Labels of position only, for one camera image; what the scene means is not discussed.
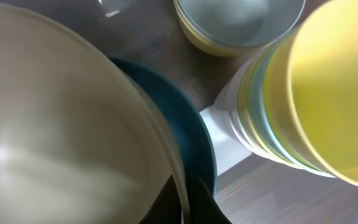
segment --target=dishware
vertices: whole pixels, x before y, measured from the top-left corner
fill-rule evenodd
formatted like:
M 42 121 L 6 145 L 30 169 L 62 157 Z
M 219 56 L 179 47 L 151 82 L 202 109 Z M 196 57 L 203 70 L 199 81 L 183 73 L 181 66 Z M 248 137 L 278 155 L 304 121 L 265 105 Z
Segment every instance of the dishware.
M 201 179 L 188 179 L 191 223 L 231 224 Z M 180 205 L 175 182 L 169 178 L 149 213 L 139 224 L 181 223 Z
M 256 51 L 287 33 L 305 0 L 174 0 L 181 27 L 199 49 L 217 56 Z
M 269 154 L 265 152 L 260 146 L 242 130 L 237 112 L 237 88 L 239 80 L 242 78 L 247 67 L 251 64 L 251 60 L 243 64 L 237 71 L 233 78 L 221 90 L 218 97 L 215 99 L 212 117 L 220 130 L 225 132 L 228 136 L 238 140 L 248 150 L 265 158 L 270 158 Z
M 358 1 L 327 2 L 284 40 L 264 103 L 290 154 L 358 186 Z
M 167 139 L 167 141 L 169 143 L 169 146 L 175 146 L 176 147 L 178 145 L 177 140 L 175 139 L 174 135 L 172 134 L 172 130 L 171 130 L 167 120 L 165 120 L 165 118 L 163 117 L 161 111 L 155 105 L 154 101 L 150 98 L 150 96 L 133 79 L 130 78 L 130 76 L 128 76 L 128 74 L 126 74 L 125 72 L 123 72 L 123 74 L 128 78 L 128 80 L 132 83 L 132 85 L 135 87 L 135 89 L 139 93 L 140 97 L 144 100 L 145 104 L 147 105 L 148 109 L 150 110 L 150 112 L 152 114 L 152 117 L 154 118 L 155 123 L 159 127 L 159 130 L 161 130 L 162 133 L 169 133 L 168 135 L 166 135 L 166 139 Z M 186 182 L 186 180 L 185 180 L 185 170 L 184 170 L 184 167 L 183 167 L 183 162 L 182 162 L 182 159 L 181 159 L 181 156 L 180 156 L 180 152 L 176 148 L 174 148 L 174 150 L 171 150 L 171 152 L 173 152 L 173 156 L 169 157 L 169 163 L 171 164 L 171 166 L 175 166 L 177 168 L 177 170 L 180 171 L 180 175 L 179 175 L 179 177 L 181 178 L 180 182 L 185 183 Z M 168 179 L 166 181 L 166 183 L 165 183 L 163 188 L 165 188 L 166 185 L 169 185 L 170 179 Z M 163 191 L 164 191 L 164 189 L 162 189 L 160 191 L 160 193 L 158 194 L 158 197 L 154 201 L 154 204 L 156 203 L 156 201 L 158 200 L 160 195 L 163 194 Z M 187 203 L 188 203 L 188 201 L 186 201 L 186 205 L 184 206 L 184 209 L 185 209 L 184 212 L 185 213 L 188 213 L 188 211 L 186 209 L 190 207 L 190 205 L 187 206 Z M 142 220 L 144 220 L 145 218 L 147 219 L 147 216 L 149 215 L 150 212 L 151 213 L 156 212 L 156 211 L 152 210 L 153 205 L 150 206 L 150 210 L 147 212 L 147 214 L 143 217 Z M 190 217 L 188 215 L 185 216 L 184 218 L 182 218 L 182 222 L 183 223 L 190 222 Z
M 191 101 L 163 75 L 135 62 L 110 57 L 158 106 L 178 142 L 186 178 L 200 178 L 217 193 L 216 160 L 208 131 Z
M 304 169 L 313 174 L 332 177 L 331 175 L 318 170 L 310 163 L 303 164 L 298 159 L 292 157 L 287 151 L 280 145 L 277 138 L 272 132 L 269 122 L 266 118 L 265 107 L 263 104 L 263 82 L 265 78 L 265 72 L 270 58 L 275 52 L 279 43 L 272 46 L 271 50 L 266 53 L 264 60 L 260 62 L 254 75 L 251 78 L 250 85 L 247 88 L 239 90 L 239 94 L 243 94 L 245 100 L 239 101 L 239 114 L 240 118 L 243 118 L 242 123 L 250 123 L 253 132 L 256 133 L 258 141 L 272 151 L 276 156 L 287 161 L 286 164 L 293 164 L 291 167 L 298 169 Z M 242 113 L 248 111 L 249 116 L 241 116 Z
M 138 223 L 172 174 L 188 217 L 161 122 L 87 41 L 0 4 L 0 223 Z
M 269 47 L 268 49 L 264 50 L 263 53 L 258 57 L 253 58 L 250 66 L 247 67 L 247 69 L 244 71 L 241 80 L 237 82 L 237 97 L 235 101 L 236 110 L 233 112 L 233 114 L 237 118 L 236 121 L 238 126 L 242 127 L 242 134 L 244 136 L 248 136 L 248 138 L 254 142 L 254 144 L 262 148 L 268 154 L 269 159 L 299 169 L 298 166 L 292 164 L 286 158 L 269 149 L 264 144 L 264 142 L 261 141 L 259 133 L 256 132 L 254 124 L 250 119 L 249 109 L 247 106 L 244 107 L 244 105 L 248 104 L 248 97 L 250 97 L 249 89 L 251 80 L 253 79 L 253 76 L 255 76 L 258 68 L 260 67 L 260 64 L 268 59 L 267 56 L 269 56 L 269 52 L 271 52 L 273 49 L 273 47 Z

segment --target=teal bowl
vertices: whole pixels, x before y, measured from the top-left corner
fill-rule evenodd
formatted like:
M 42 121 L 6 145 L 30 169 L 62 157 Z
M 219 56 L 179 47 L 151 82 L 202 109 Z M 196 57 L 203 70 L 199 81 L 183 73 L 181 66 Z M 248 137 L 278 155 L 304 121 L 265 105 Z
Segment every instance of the teal bowl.
M 129 60 L 109 59 L 150 96 L 168 121 L 179 146 L 186 180 L 201 179 L 215 197 L 218 186 L 215 153 L 198 110 L 161 74 Z

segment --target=white bowl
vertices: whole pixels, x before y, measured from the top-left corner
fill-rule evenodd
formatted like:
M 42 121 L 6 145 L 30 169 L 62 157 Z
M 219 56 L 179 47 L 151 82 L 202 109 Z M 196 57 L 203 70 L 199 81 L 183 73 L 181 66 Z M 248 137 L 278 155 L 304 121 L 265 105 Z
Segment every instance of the white bowl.
M 158 119 L 92 45 L 0 4 L 0 223 L 138 223 L 171 174 L 188 210 Z

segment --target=stack of cups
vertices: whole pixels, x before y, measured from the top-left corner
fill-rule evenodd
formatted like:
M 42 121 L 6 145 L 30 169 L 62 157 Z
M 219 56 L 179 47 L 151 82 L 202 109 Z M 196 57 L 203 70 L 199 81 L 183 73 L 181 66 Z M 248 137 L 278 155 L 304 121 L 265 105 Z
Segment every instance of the stack of cups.
M 329 1 L 245 63 L 214 119 L 252 152 L 358 186 L 358 1 Z

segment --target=yellow cup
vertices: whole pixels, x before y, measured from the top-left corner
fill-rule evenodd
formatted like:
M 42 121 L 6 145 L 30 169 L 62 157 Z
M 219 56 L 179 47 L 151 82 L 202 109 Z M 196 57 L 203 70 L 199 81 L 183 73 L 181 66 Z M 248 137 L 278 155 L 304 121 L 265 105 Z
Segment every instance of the yellow cup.
M 358 186 L 358 0 L 327 2 L 283 41 L 264 103 L 290 154 Z

